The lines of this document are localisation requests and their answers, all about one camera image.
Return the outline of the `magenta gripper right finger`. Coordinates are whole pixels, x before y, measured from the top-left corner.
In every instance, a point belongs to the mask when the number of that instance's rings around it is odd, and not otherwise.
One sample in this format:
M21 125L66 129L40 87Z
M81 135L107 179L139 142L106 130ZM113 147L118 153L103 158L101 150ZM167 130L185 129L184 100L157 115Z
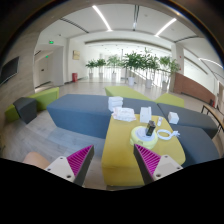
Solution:
M134 145L133 153L145 185L182 169L182 166L169 155L160 156L137 144Z

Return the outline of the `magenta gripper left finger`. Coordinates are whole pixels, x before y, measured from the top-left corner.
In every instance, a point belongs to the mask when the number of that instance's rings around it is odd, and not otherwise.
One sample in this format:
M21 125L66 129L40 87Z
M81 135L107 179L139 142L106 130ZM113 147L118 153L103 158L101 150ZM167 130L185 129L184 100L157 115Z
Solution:
M68 157L58 157L46 168L46 171L78 186L83 186L93 156L94 146L90 145Z

